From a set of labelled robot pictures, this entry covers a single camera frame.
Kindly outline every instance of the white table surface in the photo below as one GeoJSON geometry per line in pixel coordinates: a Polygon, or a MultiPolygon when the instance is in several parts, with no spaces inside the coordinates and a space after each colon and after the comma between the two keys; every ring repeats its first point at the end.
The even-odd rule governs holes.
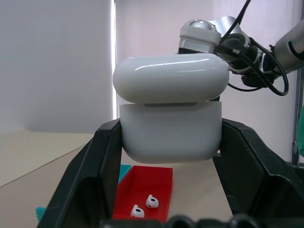
{"type": "MultiPolygon", "coordinates": [[[[79,151],[80,148],[0,187],[0,227],[36,227],[36,207],[48,205],[66,167],[79,151]]],[[[194,220],[228,220],[232,216],[212,160],[151,165],[135,162],[123,152],[122,164],[173,168],[173,190],[168,218],[183,214],[194,220]]]]}

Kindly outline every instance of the white earbud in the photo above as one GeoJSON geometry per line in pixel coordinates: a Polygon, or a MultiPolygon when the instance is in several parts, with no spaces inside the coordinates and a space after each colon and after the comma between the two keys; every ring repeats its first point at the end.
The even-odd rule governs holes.
{"type": "Polygon", "coordinates": [[[144,218],[144,211],[143,209],[139,208],[138,205],[134,205],[132,211],[131,211],[132,217],[138,217],[138,218],[144,218]]]}
{"type": "Polygon", "coordinates": [[[159,206],[158,200],[155,197],[153,197],[153,195],[149,195],[146,201],[146,206],[148,208],[158,208],[159,206]]]}

